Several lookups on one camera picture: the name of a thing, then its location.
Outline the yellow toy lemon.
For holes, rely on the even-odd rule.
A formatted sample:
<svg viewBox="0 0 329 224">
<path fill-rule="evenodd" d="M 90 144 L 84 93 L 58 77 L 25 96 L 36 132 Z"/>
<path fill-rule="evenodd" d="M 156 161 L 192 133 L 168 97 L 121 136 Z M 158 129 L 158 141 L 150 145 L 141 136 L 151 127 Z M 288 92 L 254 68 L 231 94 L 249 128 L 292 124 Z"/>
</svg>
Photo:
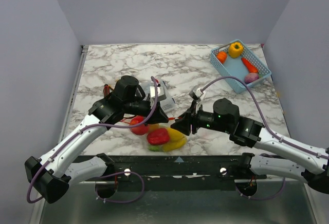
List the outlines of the yellow toy lemon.
<svg viewBox="0 0 329 224">
<path fill-rule="evenodd" d="M 181 139 L 185 138 L 185 135 L 175 129 L 170 127 L 166 128 L 168 135 L 169 135 L 169 142 L 178 142 Z"/>
</svg>

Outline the red toy bell pepper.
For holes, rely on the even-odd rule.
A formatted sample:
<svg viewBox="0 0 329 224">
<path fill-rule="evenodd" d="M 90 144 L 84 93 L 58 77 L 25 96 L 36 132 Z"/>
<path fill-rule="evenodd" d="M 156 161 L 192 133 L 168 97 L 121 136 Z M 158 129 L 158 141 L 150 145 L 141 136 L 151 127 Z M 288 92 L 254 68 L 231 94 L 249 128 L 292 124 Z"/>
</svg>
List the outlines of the red toy bell pepper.
<svg viewBox="0 0 329 224">
<path fill-rule="evenodd" d="M 150 145 L 163 145 L 169 142 L 169 135 L 166 128 L 159 128 L 147 135 L 147 142 Z"/>
</svg>

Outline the clear zip top bag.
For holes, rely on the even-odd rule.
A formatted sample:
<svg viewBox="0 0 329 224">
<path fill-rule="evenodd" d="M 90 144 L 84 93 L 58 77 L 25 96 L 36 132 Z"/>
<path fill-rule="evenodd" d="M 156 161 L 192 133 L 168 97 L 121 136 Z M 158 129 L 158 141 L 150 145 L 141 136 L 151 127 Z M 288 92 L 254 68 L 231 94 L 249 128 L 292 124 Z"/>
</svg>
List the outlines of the clear zip top bag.
<svg viewBox="0 0 329 224">
<path fill-rule="evenodd" d="M 174 151 L 187 143 L 186 135 L 162 124 L 143 124 L 130 131 L 145 141 L 152 152 Z"/>
</svg>

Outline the red toy apple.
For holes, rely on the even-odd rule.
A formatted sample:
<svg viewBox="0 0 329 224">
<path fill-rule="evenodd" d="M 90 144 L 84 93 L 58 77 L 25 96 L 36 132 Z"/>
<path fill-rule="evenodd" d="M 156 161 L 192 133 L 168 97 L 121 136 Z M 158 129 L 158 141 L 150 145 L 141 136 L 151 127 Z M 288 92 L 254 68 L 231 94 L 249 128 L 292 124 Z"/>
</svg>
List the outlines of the red toy apple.
<svg viewBox="0 0 329 224">
<path fill-rule="evenodd" d="M 130 121 L 130 126 L 139 124 L 143 120 L 144 120 L 144 117 L 136 116 Z M 145 124 L 142 124 L 142 125 L 131 128 L 130 131 L 135 135 L 142 136 L 149 132 L 149 127 Z"/>
</svg>

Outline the yellow toy corn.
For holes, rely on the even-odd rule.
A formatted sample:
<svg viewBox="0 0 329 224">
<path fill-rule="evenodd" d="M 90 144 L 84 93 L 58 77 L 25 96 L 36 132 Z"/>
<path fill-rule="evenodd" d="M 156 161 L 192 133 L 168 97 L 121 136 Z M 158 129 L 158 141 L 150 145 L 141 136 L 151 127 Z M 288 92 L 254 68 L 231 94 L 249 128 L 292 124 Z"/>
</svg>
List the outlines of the yellow toy corn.
<svg viewBox="0 0 329 224">
<path fill-rule="evenodd" d="M 177 149 L 181 148 L 186 143 L 187 143 L 187 138 L 184 137 L 180 140 L 173 141 L 173 142 L 168 142 L 168 143 L 164 144 L 161 149 L 162 149 L 163 152 L 170 152 L 170 151 L 177 150 Z"/>
</svg>

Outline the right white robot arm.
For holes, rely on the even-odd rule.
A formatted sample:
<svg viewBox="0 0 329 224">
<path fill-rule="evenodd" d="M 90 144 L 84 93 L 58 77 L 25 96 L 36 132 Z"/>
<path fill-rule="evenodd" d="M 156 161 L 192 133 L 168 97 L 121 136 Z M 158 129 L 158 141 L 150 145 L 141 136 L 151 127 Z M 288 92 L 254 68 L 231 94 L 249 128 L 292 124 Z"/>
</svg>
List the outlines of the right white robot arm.
<svg viewBox="0 0 329 224">
<path fill-rule="evenodd" d="M 171 128 L 185 134 L 196 134 L 205 128 L 227 133 L 239 146 L 257 148 L 274 153 L 276 157 L 251 156 L 236 166 L 244 179 L 251 175 L 275 175 L 300 180 L 311 189 L 328 194 L 328 150 L 304 144 L 274 132 L 267 125 L 240 115 L 239 107 L 226 98 L 213 104 L 207 112 L 196 101 L 171 124 Z"/>
</svg>

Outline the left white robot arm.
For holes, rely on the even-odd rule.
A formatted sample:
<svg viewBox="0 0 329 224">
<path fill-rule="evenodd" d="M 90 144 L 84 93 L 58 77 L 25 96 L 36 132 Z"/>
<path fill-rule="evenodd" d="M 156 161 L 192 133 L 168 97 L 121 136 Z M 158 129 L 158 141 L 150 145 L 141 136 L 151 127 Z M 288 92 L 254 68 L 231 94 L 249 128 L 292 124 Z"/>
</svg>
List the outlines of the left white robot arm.
<svg viewBox="0 0 329 224">
<path fill-rule="evenodd" d="M 71 185 L 100 177 L 109 180 L 114 168 L 110 158 L 96 155 L 84 162 L 76 163 L 79 155 L 98 137 L 118 125 L 124 115 L 142 116 L 141 124 L 167 123 L 169 118 L 160 106 L 165 93 L 155 77 L 151 78 L 150 98 L 145 98 L 138 79 L 122 76 L 114 89 L 96 101 L 79 125 L 53 149 L 41 157 L 29 157 L 25 172 L 29 182 L 27 202 L 36 203 L 30 194 L 35 189 L 47 203 L 61 199 Z"/>
</svg>

